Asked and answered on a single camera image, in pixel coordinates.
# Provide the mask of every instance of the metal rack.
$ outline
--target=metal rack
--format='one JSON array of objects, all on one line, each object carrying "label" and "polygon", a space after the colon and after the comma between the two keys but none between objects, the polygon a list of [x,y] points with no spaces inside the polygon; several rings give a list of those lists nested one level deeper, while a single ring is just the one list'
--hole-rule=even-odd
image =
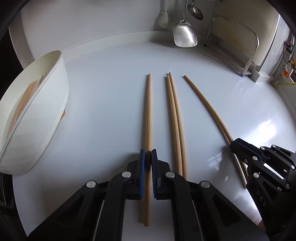
[{"label": "metal rack", "polygon": [[219,48],[219,37],[218,36],[215,36],[216,37],[216,41],[214,44],[211,44],[219,53],[221,53],[224,57],[226,57],[231,63],[234,63],[234,65],[239,69],[240,71],[240,76],[243,77],[244,75],[251,75],[253,73],[253,70],[255,69],[255,64],[253,63],[254,67],[249,70],[249,67],[250,65],[252,64],[252,59],[254,57],[254,54],[256,53],[257,49],[258,49],[258,46],[259,46],[259,39],[258,39],[258,36],[256,35],[256,33],[251,30],[250,28],[248,28],[247,26],[233,20],[233,19],[230,19],[230,18],[227,18],[227,17],[224,17],[224,16],[221,16],[221,15],[216,15],[212,18],[211,20],[211,23],[210,23],[210,28],[209,28],[209,32],[207,34],[207,40],[204,44],[204,46],[206,47],[207,44],[208,44],[208,41],[209,41],[209,36],[210,36],[210,32],[212,30],[212,27],[213,27],[213,22],[215,19],[217,18],[223,18],[225,20],[228,20],[244,29],[246,29],[247,31],[249,31],[250,33],[252,33],[252,35],[254,36],[254,39],[255,39],[255,44],[254,44],[254,47],[253,47],[253,50],[246,62],[246,64],[244,66],[241,65],[241,63],[239,63],[239,61],[235,60],[235,58],[233,58],[230,54],[228,54],[226,51],[222,50],[221,48]]}]

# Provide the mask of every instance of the pair of chopsticks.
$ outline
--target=pair of chopsticks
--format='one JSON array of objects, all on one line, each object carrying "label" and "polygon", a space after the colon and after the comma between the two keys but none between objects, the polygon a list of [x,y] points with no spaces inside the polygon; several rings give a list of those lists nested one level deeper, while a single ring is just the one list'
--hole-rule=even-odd
[{"label": "pair of chopsticks", "polygon": [[185,150],[185,140],[182,125],[182,118],[178,103],[177,92],[171,72],[167,75],[168,92],[170,98],[170,109],[173,123],[173,135],[176,154],[176,171],[179,175],[188,179],[187,174],[187,158]]},{"label": "pair of chopsticks", "polygon": [[[187,83],[191,86],[191,88],[198,95],[198,97],[203,102],[205,107],[208,109],[208,111],[210,112],[214,121],[216,122],[217,126],[220,128],[220,131],[224,134],[224,136],[226,137],[225,139],[227,140],[228,144],[230,145],[230,143],[233,142],[233,138],[231,137],[231,135],[230,135],[229,131],[227,130],[226,126],[224,125],[223,121],[220,119],[219,115],[216,113],[216,111],[211,106],[211,104],[208,102],[208,100],[205,98],[205,96],[200,92],[200,90],[195,86],[195,84],[186,75],[184,76],[184,79],[187,81]],[[235,154],[233,154],[233,156],[234,156],[237,171],[238,171],[238,173],[241,177],[242,183],[243,183],[243,187],[246,188],[246,183],[247,183],[247,179],[248,179],[246,165],[242,161],[239,161]]]},{"label": "pair of chopsticks", "polygon": [[26,88],[25,92],[23,93],[17,108],[15,109],[15,112],[13,114],[12,120],[10,122],[10,126],[8,129],[8,133],[7,136],[10,134],[12,128],[14,127],[15,123],[17,122],[18,118],[20,117],[23,109],[26,107],[27,103],[29,102],[29,100],[31,99],[31,97],[33,96],[33,94],[35,93],[35,91],[37,90],[38,86],[41,84],[41,82],[43,81],[43,79],[45,78],[45,75],[42,75],[40,79],[35,80],[34,82],[30,83],[28,85],[28,87]]}]

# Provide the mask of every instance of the white countertop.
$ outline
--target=white countertop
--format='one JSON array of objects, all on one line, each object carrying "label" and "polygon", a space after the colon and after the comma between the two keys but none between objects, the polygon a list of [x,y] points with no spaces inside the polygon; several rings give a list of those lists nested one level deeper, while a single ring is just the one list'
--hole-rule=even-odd
[{"label": "white countertop", "polygon": [[[257,208],[243,189],[230,150],[211,116],[182,78],[187,75],[215,108],[234,139],[295,151],[293,119],[276,90],[241,78],[211,59],[202,45],[135,43],[66,62],[70,93],[66,115],[45,152],[26,174],[13,176],[19,216],[27,234],[88,180],[103,182],[126,170],[144,147],[146,76],[152,75],[152,147],[174,165],[165,76],[172,72],[183,120],[189,180],[210,181],[256,224]],[[126,201],[122,240],[173,240],[170,201],[152,199],[151,226],[138,222],[139,201]]]}]

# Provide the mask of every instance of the dish rack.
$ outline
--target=dish rack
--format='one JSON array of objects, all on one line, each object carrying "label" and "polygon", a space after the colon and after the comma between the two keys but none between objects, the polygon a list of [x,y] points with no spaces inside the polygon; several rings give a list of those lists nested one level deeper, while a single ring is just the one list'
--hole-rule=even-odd
[{"label": "dish rack", "polygon": [[[225,20],[227,20],[229,22],[232,22],[232,23],[244,28],[245,30],[249,31],[254,36],[255,44],[254,44],[252,52],[251,52],[251,54],[250,54],[250,56],[249,56],[246,63],[243,63],[236,56],[234,56],[233,54],[231,54],[227,50],[221,48],[221,46],[219,45],[220,38],[218,36],[214,35],[214,34],[211,34],[213,23],[214,23],[214,21],[216,19],[219,19],[219,18],[223,18],[223,19],[225,19]],[[209,42],[209,39],[211,37],[213,38],[213,42]],[[248,28],[247,26],[245,26],[245,25],[243,25],[243,24],[241,24],[241,23],[239,23],[239,22],[237,22],[237,21],[235,21],[233,19],[224,17],[222,15],[215,15],[211,20],[210,27],[209,27],[209,32],[207,34],[207,39],[206,39],[206,42],[205,42],[204,46],[207,47],[208,44],[210,44],[214,49],[216,49],[230,63],[234,64],[234,66],[239,71],[239,74],[240,74],[241,77],[243,77],[244,75],[251,75],[253,73],[253,71],[255,70],[256,65],[252,62],[252,59],[253,59],[253,56],[255,55],[255,53],[256,53],[256,51],[258,49],[259,39],[258,39],[258,36],[256,35],[256,33],[253,30],[251,30],[250,28]]]}]

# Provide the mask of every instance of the white backsplash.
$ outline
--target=white backsplash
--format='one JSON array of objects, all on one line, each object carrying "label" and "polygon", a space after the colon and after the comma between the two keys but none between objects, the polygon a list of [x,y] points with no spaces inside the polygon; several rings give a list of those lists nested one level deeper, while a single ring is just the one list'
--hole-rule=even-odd
[{"label": "white backsplash", "polygon": [[[169,0],[171,28],[181,19],[185,1]],[[202,21],[188,12],[197,35],[206,35],[215,1],[198,0]],[[25,36],[36,59],[98,38],[139,31],[163,30],[157,24],[162,0],[31,0],[22,9]]]},{"label": "white backsplash", "polygon": [[284,41],[288,39],[290,29],[283,20],[282,17],[279,19],[279,26],[274,38],[274,42],[270,48],[265,62],[263,63],[260,72],[264,72],[268,75],[272,75],[278,62],[283,56]]}]

